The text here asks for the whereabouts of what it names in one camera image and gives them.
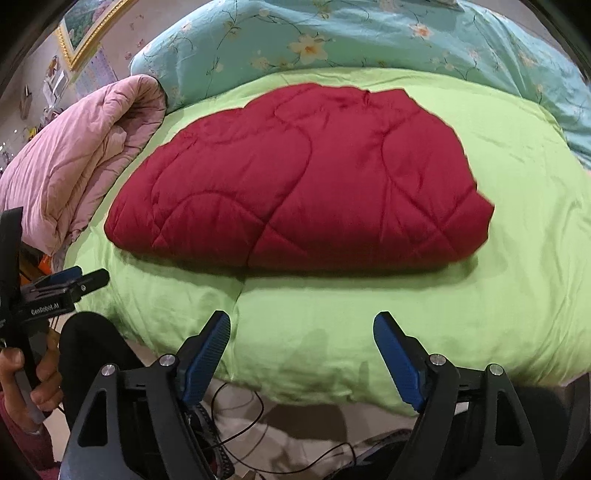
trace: quilted comforter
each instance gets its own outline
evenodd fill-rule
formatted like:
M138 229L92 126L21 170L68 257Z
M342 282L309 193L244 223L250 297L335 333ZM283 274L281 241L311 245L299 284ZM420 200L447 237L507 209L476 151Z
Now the quilted comforter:
M0 212L24 207L22 241L47 255L75 241L165 109L158 82L135 75L91 93L45 127L0 180Z
M112 205L118 247L231 267L442 267L487 239L493 206L462 145L404 90L315 84L200 119Z

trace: painting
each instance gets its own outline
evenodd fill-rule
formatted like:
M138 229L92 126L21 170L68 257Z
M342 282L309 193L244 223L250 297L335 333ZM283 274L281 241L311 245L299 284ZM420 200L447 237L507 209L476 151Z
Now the painting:
M99 40L126 8L137 0L79 0L57 29L61 50L70 70L77 70Z

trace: finger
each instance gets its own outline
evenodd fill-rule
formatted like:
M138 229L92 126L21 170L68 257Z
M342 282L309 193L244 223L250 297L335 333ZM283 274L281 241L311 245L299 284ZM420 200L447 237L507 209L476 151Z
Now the finger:
M26 408L21 390L14 378L14 374L21 370L24 364L24 355L18 348L5 348L0 352L0 384L4 391L4 402L11 410Z
M35 405L42 405L49 401L59 391L61 386L61 373L55 372L48 380L45 380L31 392L31 400Z
M50 378L55 372L57 372L59 363L60 351L57 349L50 350L48 348L47 352L45 352L45 356L41 359L35 370L37 378L42 382Z
M24 363L24 355L18 348L3 349L0 352L0 383L4 391L4 406L10 418L23 430L33 431L35 424L27 414L27 405L14 378Z
M53 395L53 397L50 400L39 405L39 410L54 411L60 405L60 403L63 399L64 399L64 392L59 390L55 395Z
M57 346L60 344L60 334L57 333L53 328L49 329L47 334L47 349L57 350Z

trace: wire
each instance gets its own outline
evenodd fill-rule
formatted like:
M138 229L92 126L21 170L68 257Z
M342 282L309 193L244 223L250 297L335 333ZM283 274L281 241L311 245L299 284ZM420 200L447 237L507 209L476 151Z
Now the wire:
M228 453L228 455L230 455L232 458L234 458L234 460L236 460L238 463L240 463L241 465L245 466L246 468L249 468L250 470L253 470L254 472L258 473L259 476L263 480L265 480L265 477L262 476L263 473L268 473L270 475L293 475L295 473L305 472L305 471L311 469L312 467L314 467L317 463L319 463L322 459L324 459L324 457L326 457L328 454L334 452L335 450L337 450L337 449L339 449L341 447L344 447L345 445L348 446L349 449L351 450L351 456L353 457L353 465L354 466L357 466L357 454L355 453L355 448L349 442L339 443L338 445L332 447L327 452L324 452L316 460L314 460L311 464L309 464L309 465L307 465L307 466L305 466L303 468L300 468L299 470L293 470L293 471L289 471L289 472L274 472L274 471L271 471L271 470L263 470L263 469L253 467L253 466L248 465L247 463L243 462L236 455L234 455L230 450L228 450L228 447L225 444L227 442L230 442L231 440L234 440L234 439L238 438L240 435L243 435L244 433L246 433L248 430L250 430L251 428L253 428L258 423L258 421L262 418L263 414L265 413L265 403L263 402L261 396L257 392L254 392L254 394L256 395L257 399L261 403L261 412L258 414L256 420L253 421L248 427L246 427L245 429L243 429L240 432L238 432L237 434L232 435L230 438L222 441L222 439L219 436L219 429L217 428L217 424L216 424L216 418L215 418L215 402L216 402L216 399L217 399L217 396L219 395L219 393L226 386L227 386L227 383L224 383L221 387L219 387L216 390L216 392L213 394L213 397L212 397L211 417L212 417L213 426L215 428L214 434L217 436L217 439L219 440L219 443L217 443L217 444L215 444L215 445L213 445L211 447L208 447L206 450L214 449L214 448L219 448L219 447L224 448L224 450Z
M226 449L228 455L230 455L231 457L233 457L234 460L236 460L238 463L244 465L246 468L249 468L250 470L255 471L259 475L261 473L270 473L270 474L273 474L273 475L293 475L294 473L302 473L302 472L305 472L306 470L311 469L314 465L316 465L317 463L319 463L329 453L332 453L336 449L341 448L341 447L344 447L345 445L348 446L349 449L351 450L351 455L353 457L353 465L354 466L357 466L357 454L355 453L355 449L353 448L353 445L351 445L349 442L343 442L343 443L339 443L337 446L332 447L327 452L324 452L316 460L314 460L311 464L305 466L304 468L300 468L299 470L293 470L291 472L273 472L271 470L262 470L260 468L253 467L251 465L248 465L247 463L244 463L242 460L240 460L238 457L236 457L236 455L234 455L230 450L228 450L227 447L224 447L224 448Z
M221 387L219 387L219 388L216 390L216 392L213 394L213 397L212 397L212 414L211 414L211 417L212 417L212 422L213 422L213 424L214 424L214 426L215 426L216 430L217 430L217 425L215 425L215 419L213 418L213 410L214 410L214 406L215 406L215 402L216 402L216 397L217 397L217 395L218 395L218 394L219 394L219 393L222 391L222 389L223 389L223 388L224 388L226 385L227 385L227 383L224 383L224 384L223 384ZM215 445L211 445L211 447L207 447L207 448L203 449L203 451L207 451L207 450L213 450L214 448L219 448L219 447L221 447L221 446L223 446L223 445L227 444L228 442L231 442L233 439L236 439L236 438L238 438L240 435L243 435L243 434L245 434L246 432L248 432L248 430L250 430L251 428L253 428L253 427L254 427L254 426L255 426L255 425L256 425L256 424L259 422L259 420L262 418L263 414L265 413L265 403L263 402L263 400L262 400L261 396L260 396L260 395L259 395L257 392L254 392L254 394L256 395L256 397L257 397L258 401L259 401L259 402L260 402L260 404L261 404L261 411L260 411L260 413L258 414L258 416L256 417L256 419L255 419L255 420L254 420L254 421L253 421L253 422L252 422L252 423L251 423L251 424L250 424L248 427L246 427L245 429L243 429L243 430L239 431L237 434L235 434L235 435L232 435L230 438L227 438L226 440L224 440L224 441L222 441L222 442L220 441L219 443L216 443Z

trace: red sleeve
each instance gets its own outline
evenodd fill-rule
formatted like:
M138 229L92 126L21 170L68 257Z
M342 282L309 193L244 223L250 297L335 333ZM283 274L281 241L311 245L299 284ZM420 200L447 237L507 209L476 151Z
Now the red sleeve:
M8 428L21 452L31 462L31 466L37 470L43 480L56 480L59 472L59 464L53 459L51 436L45 426L42 427L39 435L30 435L23 432L12 421L10 416L8 416L4 406L4 394L2 392L0 392L0 417L2 417L4 425Z

